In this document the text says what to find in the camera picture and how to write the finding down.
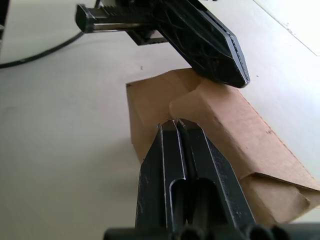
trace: cardboard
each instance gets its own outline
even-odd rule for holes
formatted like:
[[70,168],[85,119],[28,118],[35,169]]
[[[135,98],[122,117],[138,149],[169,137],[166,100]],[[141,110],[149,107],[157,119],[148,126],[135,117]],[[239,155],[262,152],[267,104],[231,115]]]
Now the cardboard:
[[229,160],[258,223],[286,223],[320,204],[316,180],[236,88],[182,69],[130,83],[127,96],[141,161],[157,124],[187,119]]

